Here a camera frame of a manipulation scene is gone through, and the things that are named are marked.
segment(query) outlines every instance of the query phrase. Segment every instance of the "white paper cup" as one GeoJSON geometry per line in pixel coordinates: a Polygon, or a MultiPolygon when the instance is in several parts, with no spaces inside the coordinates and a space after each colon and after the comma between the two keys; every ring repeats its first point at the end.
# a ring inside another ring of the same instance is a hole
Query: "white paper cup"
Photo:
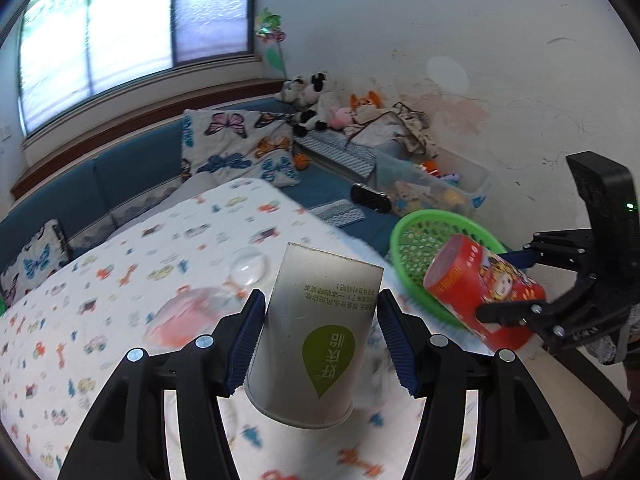
{"type": "Polygon", "coordinates": [[[245,381],[261,413],[307,429],[350,415],[383,270],[287,246],[245,381]]]}

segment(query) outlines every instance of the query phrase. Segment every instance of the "window frame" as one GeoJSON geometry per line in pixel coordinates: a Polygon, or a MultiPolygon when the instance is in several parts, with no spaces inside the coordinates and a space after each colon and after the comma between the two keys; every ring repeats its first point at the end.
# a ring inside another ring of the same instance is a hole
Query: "window frame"
{"type": "MultiPolygon", "coordinates": [[[[65,114],[70,113],[80,107],[82,107],[83,105],[97,99],[97,98],[103,98],[105,96],[108,96],[109,94],[116,94],[119,92],[122,92],[122,90],[124,88],[126,88],[127,86],[140,82],[140,81],[144,81],[144,80],[153,80],[156,77],[161,77],[166,75],[167,73],[171,73],[174,72],[175,70],[179,70],[181,68],[184,67],[189,67],[189,66],[195,66],[195,65],[200,65],[200,64],[205,64],[211,61],[219,61],[219,60],[226,60],[226,59],[234,59],[234,58],[238,58],[238,57],[247,57],[247,56],[252,56],[255,53],[255,44],[254,44],[254,21],[255,21],[255,9],[254,9],[254,5],[255,5],[255,0],[247,0],[246,3],[246,10],[247,10],[247,50],[243,50],[240,52],[233,52],[233,53],[229,53],[229,54],[218,54],[216,56],[203,56],[203,57],[199,57],[196,59],[190,59],[187,61],[182,61],[182,62],[178,62],[177,61],[177,54],[176,54],[176,34],[175,34],[175,0],[170,0],[170,5],[169,5],[169,22],[170,22],[170,43],[171,43],[171,58],[172,58],[172,67],[165,69],[165,70],[159,70],[158,72],[153,72],[151,74],[147,74],[147,75],[143,75],[141,77],[137,77],[135,79],[131,79],[127,82],[121,83],[117,86],[114,86],[112,88],[109,88],[107,90],[103,90],[102,92],[94,92],[94,83],[93,83],[93,79],[92,79],[92,71],[90,69],[90,55],[89,55],[89,42],[87,41],[87,35],[88,35],[88,20],[85,20],[85,25],[84,25],[84,37],[85,37],[85,42],[84,42],[84,60],[85,63],[87,63],[87,77],[88,77],[88,87],[89,90],[91,92],[91,97],[87,98],[87,99],[83,99],[77,103],[75,103],[74,105],[70,106],[69,108],[66,108],[63,112],[60,112],[59,114],[56,114],[55,116],[53,116],[52,118],[46,120],[45,122],[43,122],[40,126],[38,126],[37,128],[34,128],[33,130],[31,130],[30,132],[27,131],[27,127],[26,127],[26,122],[24,121],[24,109],[22,106],[23,103],[23,98],[24,98],[24,89],[22,87],[22,59],[21,59],[21,52],[22,52],[22,35],[23,35],[23,31],[24,31],[24,19],[25,19],[25,15],[27,12],[27,8],[29,6],[29,3],[31,2],[31,0],[28,0],[27,3],[24,6],[24,10],[21,12],[21,16],[20,19],[18,20],[18,26],[19,26],[19,30],[18,30],[18,45],[17,45],[17,49],[18,49],[18,53],[17,53],[17,74],[18,74],[18,114],[20,115],[20,124],[22,126],[22,134],[24,135],[24,139],[28,140],[33,138],[34,136],[36,136],[37,134],[39,134],[42,130],[45,130],[46,128],[48,128],[51,124],[53,124],[55,121],[59,120],[60,117],[63,117],[65,114]]],[[[86,6],[86,12],[89,13],[89,8],[90,8],[91,3],[89,3],[89,5],[86,6]]]]}

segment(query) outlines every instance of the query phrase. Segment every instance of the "red paper cup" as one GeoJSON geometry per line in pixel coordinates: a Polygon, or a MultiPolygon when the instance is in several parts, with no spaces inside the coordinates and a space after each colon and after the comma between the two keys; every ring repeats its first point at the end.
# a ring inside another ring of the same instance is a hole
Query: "red paper cup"
{"type": "Polygon", "coordinates": [[[497,254],[465,235],[453,235],[424,275],[424,288],[492,350],[521,348],[532,336],[526,327],[480,323],[476,308],[499,301],[545,300],[545,289],[497,254]]]}

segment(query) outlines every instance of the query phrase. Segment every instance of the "white patterned tablecloth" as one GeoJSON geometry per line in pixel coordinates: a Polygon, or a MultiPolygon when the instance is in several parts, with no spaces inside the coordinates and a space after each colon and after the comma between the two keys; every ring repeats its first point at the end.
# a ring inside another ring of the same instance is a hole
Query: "white patterned tablecloth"
{"type": "MultiPolygon", "coordinates": [[[[384,265],[383,286],[418,314],[379,255],[264,181],[241,179],[210,190],[91,250],[0,318],[0,420],[40,478],[57,478],[95,397],[123,355],[145,346],[148,324],[168,300],[186,288],[228,286],[234,253],[247,246],[267,258],[267,276],[257,286],[268,300],[288,242],[384,265]]],[[[432,332],[487,352],[474,336],[424,319],[432,332]]],[[[381,366],[364,377],[365,390],[374,384],[382,397],[373,404],[356,399],[359,409],[329,430],[279,424],[261,415],[242,388],[225,399],[225,430],[241,478],[401,478],[424,401],[400,387],[376,323],[367,356],[381,366]]],[[[182,480],[175,394],[167,394],[166,404],[172,478],[182,480]]],[[[465,430],[470,436],[472,419],[465,430]]],[[[467,441],[459,478],[468,469],[473,438],[467,441]]]]}

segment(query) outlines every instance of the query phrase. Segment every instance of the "metal screw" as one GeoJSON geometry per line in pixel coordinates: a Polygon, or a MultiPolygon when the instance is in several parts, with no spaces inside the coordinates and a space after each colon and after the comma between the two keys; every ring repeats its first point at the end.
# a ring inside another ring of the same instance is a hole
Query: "metal screw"
{"type": "Polygon", "coordinates": [[[213,338],[210,335],[201,335],[196,339],[198,348],[209,348],[211,345],[213,345],[213,338]]]}
{"type": "Polygon", "coordinates": [[[498,352],[498,357],[506,363],[513,363],[516,360],[516,354],[507,348],[503,348],[498,352]]]}
{"type": "Polygon", "coordinates": [[[129,353],[127,353],[127,359],[132,363],[140,361],[144,356],[145,353],[140,348],[134,348],[133,350],[129,350],[129,353]]]}
{"type": "Polygon", "coordinates": [[[429,341],[431,341],[432,345],[439,346],[439,347],[444,347],[447,344],[449,344],[449,339],[447,339],[446,336],[443,336],[442,334],[432,335],[429,341]]]}

